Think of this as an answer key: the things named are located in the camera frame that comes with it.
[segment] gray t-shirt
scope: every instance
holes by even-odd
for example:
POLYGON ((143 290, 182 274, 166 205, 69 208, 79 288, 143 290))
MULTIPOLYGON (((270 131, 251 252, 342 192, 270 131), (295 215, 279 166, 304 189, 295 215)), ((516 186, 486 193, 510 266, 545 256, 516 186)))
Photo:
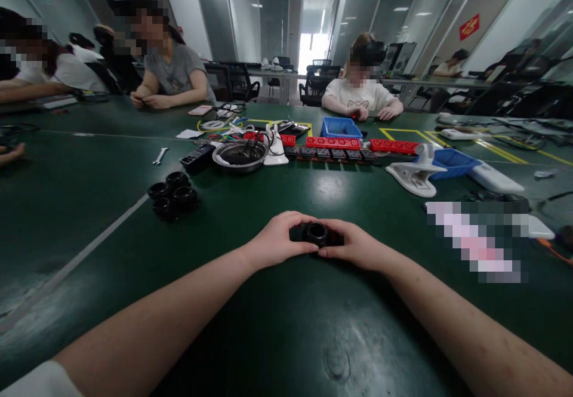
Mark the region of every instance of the gray t-shirt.
MULTIPOLYGON (((146 70, 152 72, 168 96, 185 93, 193 89, 189 76, 194 70, 205 72, 205 66, 195 51, 185 45, 173 42, 171 64, 162 56, 146 55, 143 60, 146 70)), ((215 94, 207 79, 207 100, 215 102, 215 94)))

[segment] blue plastic basket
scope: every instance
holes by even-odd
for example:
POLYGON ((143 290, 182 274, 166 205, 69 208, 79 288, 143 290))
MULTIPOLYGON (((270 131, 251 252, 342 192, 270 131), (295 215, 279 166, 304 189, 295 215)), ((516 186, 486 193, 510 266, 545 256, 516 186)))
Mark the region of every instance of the blue plastic basket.
POLYGON ((361 139, 362 133, 350 118, 322 118, 321 137, 341 137, 344 139, 361 139))
MULTIPOLYGON (((416 157, 414 162, 417 162, 420 157, 416 157)), ((463 176, 470 172, 475 166, 481 164, 475 158, 466 155, 457 149, 444 148, 436 149, 434 152, 433 165, 444 167, 447 172, 434 173, 430 179, 449 179, 453 177, 463 176)))

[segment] green workbench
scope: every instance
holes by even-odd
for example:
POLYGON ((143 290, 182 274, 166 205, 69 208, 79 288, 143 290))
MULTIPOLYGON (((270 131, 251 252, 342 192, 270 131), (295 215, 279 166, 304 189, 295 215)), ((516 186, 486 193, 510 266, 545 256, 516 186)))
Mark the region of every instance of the green workbench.
MULTIPOLYGON (((138 112, 126 97, 1 120, 41 130, 21 136, 25 160, 0 170, 0 389, 123 307, 244 244, 285 210, 358 224, 573 372, 573 354, 563 350, 573 347, 571 268, 525 239, 514 258, 528 283, 483 283, 443 230, 427 224, 425 200, 383 168, 298 161, 236 176, 211 167, 192 178, 200 209, 175 223, 159 221, 146 191, 195 148, 175 138, 196 129, 190 109, 138 112), (154 167, 162 147, 169 151, 154 167), (79 264, 78 254, 85 257, 79 264)), ((249 104, 245 114, 289 116, 311 123, 315 135, 324 115, 270 104, 249 104)), ((442 143, 433 133, 435 115, 359 126, 368 138, 442 143)), ((543 153, 516 150, 495 138, 450 143, 522 184, 533 213, 553 230, 573 223, 573 196, 536 207, 571 189, 571 152, 552 145, 543 153), (559 168, 555 178, 535 180, 535 170, 549 168, 559 168)), ((433 201, 461 201, 479 188, 468 177, 435 185, 433 201)), ((383 277, 309 255, 263 270, 239 289, 156 391, 184 393, 469 391, 383 277)))

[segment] metal bowl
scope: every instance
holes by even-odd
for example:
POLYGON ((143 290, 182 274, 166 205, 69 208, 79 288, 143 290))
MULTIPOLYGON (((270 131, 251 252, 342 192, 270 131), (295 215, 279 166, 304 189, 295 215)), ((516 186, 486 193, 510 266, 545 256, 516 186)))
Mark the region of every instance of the metal bowl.
POLYGON ((248 164, 230 164, 227 161, 225 161, 223 158, 221 158, 221 155, 226 153, 226 152, 232 152, 234 150, 239 151, 240 149, 244 150, 247 148, 247 143, 249 143, 248 140, 238 140, 238 141, 234 141, 228 144, 225 144, 221 147, 216 148, 216 150, 213 151, 213 161, 217 164, 219 164, 219 166, 227 168, 229 171, 232 171, 234 173, 251 173, 254 172, 256 169, 258 169, 259 167, 261 167, 263 165, 263 161, 265 159, 265 157, 269 154, 269 147, 266 146, 264 143, 258 141, 256 143, 252 143, 252 141, 249 143, 248 147, 253 147, 258 154, 261 154, 261 157, 256 159, 255 161, 252 161, 248 164))

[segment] hand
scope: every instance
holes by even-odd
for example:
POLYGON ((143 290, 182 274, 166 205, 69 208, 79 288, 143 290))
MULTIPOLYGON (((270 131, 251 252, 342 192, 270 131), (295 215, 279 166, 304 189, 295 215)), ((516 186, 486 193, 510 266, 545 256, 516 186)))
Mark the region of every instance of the hand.
POLYGON ((173 106, 171 96, 159 96, 157 94, 143 97, 143 102, 154 109, 169 109, 173 106))
POLYGON ((364 106, 356 106, 356 107, 350 107, 346 112, 346 115, 348 116, 356 115, 358 117, 358 121, 366 121, 370 116, 370 112, 364 106))
POLYGON ((255 270, 280 264, 290 257, 318 251, 308 242, 292 242, 288 231, 294 226, 316 221, 299 212, 287 211, 272 218, 261 232, 240 250, 255 270))
POLYGON ((131 102, 137 108, 143 107, 143 96, 136 91, 132 91, 130 94, 131 102))
POLYGON ((4 153, 6 151, 6 147, 5 146, 0 146, 0 166, 3 166, 4 164, 8 164, 9 162, 12 162, 16 159, 19 159, 21 156, 24 155, 24 153, 26 152, 26 144, 25 143, 20 143, 16 149, 14 149, 13 151, 10 151, 8 153, 4 153))
POLYGON ((400 115, 402 110, 397 107, 386 106, 384 109, 378 112, 378 118, 382 121, 388 121, 394 118, 396 115, 400 115))
POLYGON ((344 246, 323 248, 318 252, 321 257, 340 258, 363 269, 382 272, 386 269, 385 264, 389 256, 400 255, 355 224, 328 219, 319 222, 344 237, 344 246))

